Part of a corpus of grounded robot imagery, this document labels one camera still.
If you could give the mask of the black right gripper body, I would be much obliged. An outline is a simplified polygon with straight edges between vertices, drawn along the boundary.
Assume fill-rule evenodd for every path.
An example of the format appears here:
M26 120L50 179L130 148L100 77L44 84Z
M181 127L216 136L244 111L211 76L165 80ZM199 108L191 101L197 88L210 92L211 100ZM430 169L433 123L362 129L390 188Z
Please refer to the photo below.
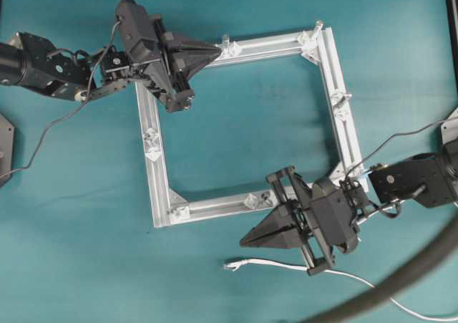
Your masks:
M278 200L278 205L289 207L300 221L303 245L299 248L308 266L308 274L316 275L333 267L332 248L318 231L315 219L309 210L312 199L311 187L288 166L266 177Z

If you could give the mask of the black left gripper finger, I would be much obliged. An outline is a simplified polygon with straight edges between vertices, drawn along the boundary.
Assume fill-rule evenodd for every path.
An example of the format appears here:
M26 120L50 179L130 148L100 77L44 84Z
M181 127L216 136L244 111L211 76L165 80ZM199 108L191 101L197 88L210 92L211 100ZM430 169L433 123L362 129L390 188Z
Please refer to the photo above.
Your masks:
M212 55L221 55L222 53L221 48L214 44L190 39L176 32L165 32L163 41L171 52L198 51L209 52Z
M187 50L174 52L171 55L171 74L174 80L183 76L189 80L221 55L220 50Z

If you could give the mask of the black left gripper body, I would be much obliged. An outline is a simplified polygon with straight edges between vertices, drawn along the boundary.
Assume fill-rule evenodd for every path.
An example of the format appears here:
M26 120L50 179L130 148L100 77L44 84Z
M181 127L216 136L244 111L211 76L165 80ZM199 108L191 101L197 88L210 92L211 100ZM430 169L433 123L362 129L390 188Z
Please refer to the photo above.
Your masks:
M172 52L165 46L163 34L166 32L161 18L150 21L159 39L161 56L159 59L146 61L142 73L149 78L150 83L147 88L165 106L168 112L189 110L194 92L183 76L177 80L171 74L171 55Z

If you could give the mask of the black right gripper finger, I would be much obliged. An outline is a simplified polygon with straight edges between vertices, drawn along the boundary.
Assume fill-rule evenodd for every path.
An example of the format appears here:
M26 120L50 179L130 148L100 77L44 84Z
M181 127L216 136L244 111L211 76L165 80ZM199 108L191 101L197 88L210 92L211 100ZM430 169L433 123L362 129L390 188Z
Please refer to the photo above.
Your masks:
M261 234L273 233L274 231L296 230L303 239L300 221L297 219L294 212L286 205L279 205L274 208L250 231L252 230Z
M303 239L296 230L274 231L261 234L250 231L241 240L243 248L295 249L303 245Z

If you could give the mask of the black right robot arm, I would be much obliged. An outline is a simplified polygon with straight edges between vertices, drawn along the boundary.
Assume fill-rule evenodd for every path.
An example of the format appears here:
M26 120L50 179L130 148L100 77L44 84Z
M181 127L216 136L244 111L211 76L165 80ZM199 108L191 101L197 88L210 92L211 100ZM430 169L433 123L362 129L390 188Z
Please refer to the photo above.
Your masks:
M360 181L329 178L308 185L288 166L266 178L277 206L241 240L242 247L301 249L308 274L335 265L334 249L349 254L359 244L359 225L373 213L387 218L400 214L400 205L414 200L435 208L457 200L457 158L444 152L422 153L372 169L378 203L370 201Z

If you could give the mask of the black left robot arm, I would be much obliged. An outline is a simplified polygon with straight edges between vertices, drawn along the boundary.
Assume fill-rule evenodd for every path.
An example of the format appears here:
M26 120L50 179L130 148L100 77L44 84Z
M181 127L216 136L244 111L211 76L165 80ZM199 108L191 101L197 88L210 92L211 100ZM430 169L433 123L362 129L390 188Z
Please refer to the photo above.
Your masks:
M140 83L168 112L188 110L189 81L216 60L220 47L168 32L160 16L117 19L124 50L109 45L96 54L57 49L48 39L17 33L1 44L1 84L45 97L85 102Z

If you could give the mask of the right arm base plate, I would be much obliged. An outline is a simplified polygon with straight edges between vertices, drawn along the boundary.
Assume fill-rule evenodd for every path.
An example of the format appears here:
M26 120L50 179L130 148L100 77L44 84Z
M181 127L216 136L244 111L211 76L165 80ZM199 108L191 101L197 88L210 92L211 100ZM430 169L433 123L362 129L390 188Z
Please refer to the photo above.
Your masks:
M442 145L446 145L457 139L458 124L457 124L458 108L455 108L449 117L441 124Z

